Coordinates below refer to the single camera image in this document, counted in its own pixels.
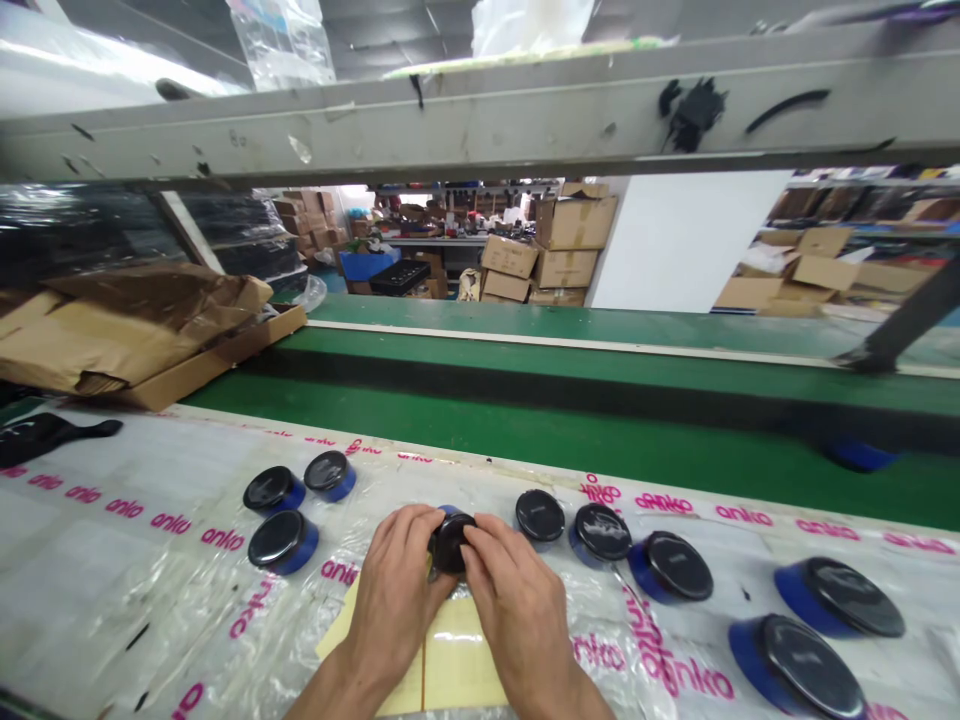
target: blue bin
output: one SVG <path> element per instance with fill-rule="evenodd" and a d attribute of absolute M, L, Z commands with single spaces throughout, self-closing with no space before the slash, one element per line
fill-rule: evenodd
<path fill-rule="evenodd" d="M 400 262 L 400 249 L 394 248 L 382 255 L 362 255 L 360 253 L 340 253 L 343 276 L 353 282 L 367 282 L 378 272 Z"/>

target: hand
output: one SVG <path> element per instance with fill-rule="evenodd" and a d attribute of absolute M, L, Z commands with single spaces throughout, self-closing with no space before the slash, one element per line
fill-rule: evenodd
<path fill-rule="evenodd" d="M 360 573 L 346 639 L 320 665 L 287 720 L 372 718 L 403 679 L 457 579 L 427 582 L 427 543 L 445 513 L 408 505 L 380 523 Z"/>
<path fill-rule="evenodd" d="M 461 546 L 467 584 L 507 700 L 521 720 L 613 720 L 573 657 L 563 581 L 520 533 L 477 513 Z"/>

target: black lid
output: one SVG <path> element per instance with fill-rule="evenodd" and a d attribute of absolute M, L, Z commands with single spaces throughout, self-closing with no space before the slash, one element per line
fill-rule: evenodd
<path fill-rule="evenodd" d="M 803 581 L 829 612 L 861 632 L 903 637 L 907 631 L 893 601 L 849 565 L 825 557 L 810 558 Z"/>
<path fill-rule="evenodd" d="M 767 615 L 757 649 L 805 705 L 831 720 L 859 720 L 866 710 L 860 683 L 833 648 L 801 622 Z"/>
<path fill-rule="evenodd" d="M 644 541 L 643 552 L 654 576 L 668 592 L 687 600 L 713 595 L 710 568 L 693 545 L 679 535 L 657 530 Z"/>
<path fill-rule="evenodd" d="M 563 535 L 563 508 L 544 490 L 527 490 L 517 498 L 517 524 L 531 540 L 553 542 Z"/>
<path fill-rule="evenodd" d="M 310 461 L 303 483 L 311 490 L 326 492 L 343 482 L 346 475 L 347 456 L 339 450 L 328 450 Z"/>
<path fill-rule="evenodd" d="M 477 523 L 466 513 L 454 513 L 447 515 L 440 527 L 433 531 L 430 552 L 433 554 L 433 566 L 440 572 L 461 575 L 466 570 L 460 546 L 467 542 L 463 537 L 463 528 L 467 525 L 476 527 Z"/>
<path fill-rule="evenodd" d="M 296 510 L 271 515 L 250 538 L 247 557 L 257 567 L 265 567 L 284 559 L 306 535 L 306 521 Z"/>
<path fill-rule="evenodd" d="M 263 510 L 278 505 L 293 489 L 293 473 L 283 465 L 264 470 L 243 492 L 243 504 L 250 510 Z"/>
<path fill-rule="evenodd" d="M 605 505 L 584 505 L 577 510 L 574 526 L 587 550 L 601 560 L 623 560 L 630 552 L 633 540 L 627 524 Z"/>

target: gray metal frame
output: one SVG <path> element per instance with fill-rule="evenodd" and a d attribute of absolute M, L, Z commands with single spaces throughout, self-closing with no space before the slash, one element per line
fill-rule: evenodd
<path fill-rule="evenodd" d="M 700 150 L 666 148 L 658 100 L 715 77 Z M 960 161 L 960 27 L 797 35 L 0 123 L 0 181 L 220 187 Z M 817 106 L 747 125 L 796 94 Z"/>

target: blue container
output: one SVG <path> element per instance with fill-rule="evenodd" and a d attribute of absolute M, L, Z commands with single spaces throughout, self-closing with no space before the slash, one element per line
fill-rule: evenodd
<path fill-rule="evenodd" d="M 433 557 L 433 569 L 447 575 L 463 575 L 466 566 L 460 546 L 467 542 L 463 529 L 468 525 L 477 526 L 476 521 L 454 505 L 441 505 L 446 513 L 443 522 L 433 531 L 427 550 Z"/>
<path fill-rule="evenodd" d="M 784 602 L 819 633 L 839 639 L 903 637 L 903 616 L 886 594 L 849 565 L 815 557 L 778 568 Z"/>
<path fill-rule="evenodd" d="M 361 255 L 360 253 L 340 253 L 343 276 L 353 282 L 366 282 L 378 272 L 386 270 L 400 262 L 400 249 L 394 248 L 381 255 Z"/>
<path fill-rule="evenodd" d="M 307 494 L 300 479 L 288 468 L 278 465 L 257 475 L 243 491 L 243 504 L 262 517 L 284 510 L 296 510 Z"/>
<path fill-rule="evenodd" d="M 296 510 L 284 510 L 257 528 L 247 547 L 247 559 L 254 567 L 292 575 L 313 557 L 319 542 L 316 525 Z"/>
<path fill-rule="evenodd" d="M 310 461 L 303 482 L 327 502 L 339 502 L 357 484 L 357 473 L 346 455 L 328 450 Z"/>
<path fill-rule="evenodd" d="M 566 518 L 563 508 L 544 490 L 527 490 L 517 498 L 513 527 L 523 534 L 538 553 L 549 550 L 563 535 Z"/>
<path fill-rule="evenodd" d="M 730 649 L 750 684 L 789 715 L 866 720 L 863 690 L 833 648 L 783 615 L 735 622 Z"/>
<path fill-rule="evenodd" d="M 599 503 L 577 510 L 567 537 L 576 556 L 594 570 L 604 570 L 611 563 L 623 560 L 633 544 L 623 519 Z"/>
<path fill-rule="evenodd" d="M 824 454 L 841 467 L 861 473 L 882 470 L 894 463 L 903 453 L 882 450 L 853 437 L 842 437 L 828 443 Z"/>
<path fill-rule="evenodd" d="M 630 548 L 637 585 L 664 605 L 700 602 L 713 595 L 713 575 L 694 547 L 679 535 L 658 530 Z"/>

